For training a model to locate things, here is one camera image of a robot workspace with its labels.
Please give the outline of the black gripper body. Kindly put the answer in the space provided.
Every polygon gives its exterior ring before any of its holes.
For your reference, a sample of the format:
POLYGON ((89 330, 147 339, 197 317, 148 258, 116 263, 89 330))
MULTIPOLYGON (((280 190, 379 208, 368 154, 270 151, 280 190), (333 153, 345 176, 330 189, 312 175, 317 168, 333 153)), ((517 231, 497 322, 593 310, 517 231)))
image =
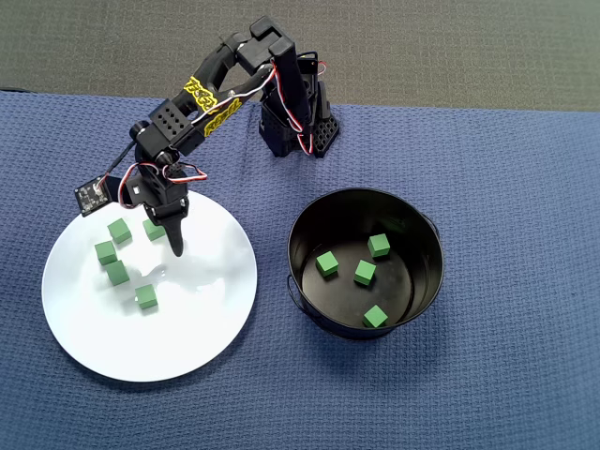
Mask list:
POLYGON ((162 173, 165 168, 168 176, 184 175, 179 152, 166 149, 151 159, 142 149, 136 149, 134 157, 138 174, 131 175, 126 181, 126 206, 143 204, 154 216, 186 216, 189 208, 187 185, 175 184, 162 173))

